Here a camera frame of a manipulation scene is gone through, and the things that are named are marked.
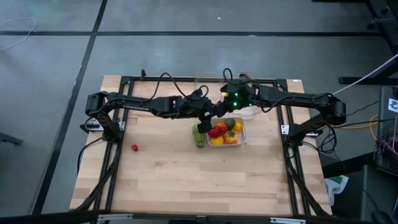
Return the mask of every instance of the small red tomato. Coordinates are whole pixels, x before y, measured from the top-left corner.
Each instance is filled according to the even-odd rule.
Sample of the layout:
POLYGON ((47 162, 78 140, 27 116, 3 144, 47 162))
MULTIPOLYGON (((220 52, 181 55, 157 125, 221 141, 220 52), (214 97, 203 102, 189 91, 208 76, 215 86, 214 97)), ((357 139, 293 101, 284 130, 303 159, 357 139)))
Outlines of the small red tomato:
POLYGON ((228 129, 226 124, 220 125, 219 128, 221 129, 221 131, 226 131, 228 129))
POLYGON ((218 138, 221 136, 221 128, 219 126, 216 126, 215 128, 211 129, 210 131, 207 132, 207 135, 211 138, 218 138))
POLYGON ((137 152, 138 151, 138 146, 136 144, 133 144, 131 146, 131 149, 137 152))

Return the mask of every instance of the wooden table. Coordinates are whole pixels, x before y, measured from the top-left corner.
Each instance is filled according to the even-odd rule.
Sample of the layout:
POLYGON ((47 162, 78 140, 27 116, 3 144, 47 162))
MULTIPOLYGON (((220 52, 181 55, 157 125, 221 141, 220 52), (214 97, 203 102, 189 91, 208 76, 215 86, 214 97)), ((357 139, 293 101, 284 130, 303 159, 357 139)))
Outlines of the wooden table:
MULTIPOLYGON (((101 91, 117 92, 120 79, 117 75, 105 76, 101 91)), ((301 80, 287 80, 287 83, 289 91, 303 92, 301 80)), ((206 84, 210 89, 208 97, 212 101, 220 100, 220 84, 206 84)), ((133 95, 149 98, 155 85, 156 82, 134 82, 133 95)), ((194 89, 192 82, 178 85, 186 94, 194 89)), ((173 83, 161 82, 157 96, 171 95, 179 95, 173 83)), ((310 118, 306 108, 292 108, 292 112, 296 123, 310 118)), ((248 141, 240 147, 197 148, 191 133, 197 122, 197 119, 157 118, 143 111, 129 112, 112 212, 292 214, 276 109, 245 120, 248 141), (132 144, 138 145, 138 152, 131 149, 132 144)), ((101 134, 90 133, 87 142, 101 134)), ((314 139, 306 138, 306 141, 315 144, 314 139)), ((86 149, 70 208, 79 206, 97 184, 105 147, 106 142, 98 142, 86 149)), ((301 146, 300 153, 309 191, 323 209, 331 213, 318 152, 301 146)), ((301 194, 298 187, 295 188, 298 208, 303 213, 301 194)), ((100 208, 104 208, 107 191, 106 185, 100 208)))

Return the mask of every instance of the gray floor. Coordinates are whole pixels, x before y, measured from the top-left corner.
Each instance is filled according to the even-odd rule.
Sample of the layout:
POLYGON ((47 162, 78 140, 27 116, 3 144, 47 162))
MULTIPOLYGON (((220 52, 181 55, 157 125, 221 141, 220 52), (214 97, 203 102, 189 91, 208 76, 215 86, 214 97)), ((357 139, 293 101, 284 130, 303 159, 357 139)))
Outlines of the gray floor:
MULTIPOLYGON (((15 0, 9 10, 12 16, 0 14, 0 18, 34 16, 37 30, 92 30, 101 4, 94 0, 23 2, 15 0)), ((100 30, 358 32, 366 31, 371 20, 364 4, 228 2, 108 1, 100 30)), ((0 29, 29 28, 8 26, 0 29)), ((0 47, 20 38, 0 36, 0 47)), ((4 80, 0 83, 0 131, 25 140, 19 147, 1 144, 0 216, 24 215, 31 209, 87 42, 88 37, 34 36, 0 52, 4 80)), ((43 212, 68 210, 78 151, 86 141, 86 134, 78 126, 86 119, 86 96, 99 90, 103 75, 136 75, 144 68, 148 75, 168 71, 175 76, 192 76, 214 71, 219 76, 229 67, 252 77, 302 79, 306 92, 321 93, 343 87, 338 77, 361 77, 389 57, 387 45, 377 37, 97 37, 43 212)), ((338 97, 350 112, 375 101, 378 89, 354 86, 338 97)), ((377 106, 348 121, 368 120, 374 114, 377 106)), ((340 159, 372 149, 368 129, 338 130, 340 159), (354 135, 362 141, 352 142, 354 135)))

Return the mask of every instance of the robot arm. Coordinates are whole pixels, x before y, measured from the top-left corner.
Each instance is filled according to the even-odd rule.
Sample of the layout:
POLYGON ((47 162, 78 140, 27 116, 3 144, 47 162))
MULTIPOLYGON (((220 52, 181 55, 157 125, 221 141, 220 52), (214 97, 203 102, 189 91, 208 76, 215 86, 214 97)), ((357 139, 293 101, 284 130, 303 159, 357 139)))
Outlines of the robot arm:
POLYGON ((251 81, 231 80, 220 91, 224 100, 215 105, 206 97, 201 96, 201 90, 195 90, 191 95, 166 96, 157 98, 140 98, 118 93, 99 92, 88 97, 85 113, 96 118, 104 128, 103 137, 107 141, 118 142, 121 139, 119 125, 112 121, 108 113, 116 108, 148 111, 161 118, 199 118, 200 133, 211 129, 211 118, 222 117, 227 112, 240 110, 248 106, 261 107, 268 112, 275 106, 298 106, 314 108, 320 112, 302 124, 289 127, 289 144, 302 145, 302 140, 309 132, 316 131, 326 125, 339 125, 346 121, 346 107, 343 102, 329 93, 314 95, 291 93, 277 88, 253 83, 251 81))

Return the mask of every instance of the clear plastic container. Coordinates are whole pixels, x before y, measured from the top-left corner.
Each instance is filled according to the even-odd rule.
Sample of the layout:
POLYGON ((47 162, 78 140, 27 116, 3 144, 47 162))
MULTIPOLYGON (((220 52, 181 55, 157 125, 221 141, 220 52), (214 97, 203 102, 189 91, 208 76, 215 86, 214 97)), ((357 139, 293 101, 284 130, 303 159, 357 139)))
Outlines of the clear plastic container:
MULTIPOLYGON (((225 121, 226 119, 230 119, 230 118, 212 118, 211 119, 211 126, 214 126, 218 121, 225 121)), ((221 145, 214 145, 212 143, 210 143, 210 137, 206 134, 206 138, 207 138, 207 143, 210 147, 231 147, 231 146, 240 146, 243 144, 246 144, 246 142, 248 141, 248 136, 246 135, 246 129, 245 129, 245 124, 244 124, 244 120, 240 117, 233 117, 233 119, 235 121, 239 121, 242 123, 242 131, 239 132, 239 140, 237 144, 221 144, 221 145)))

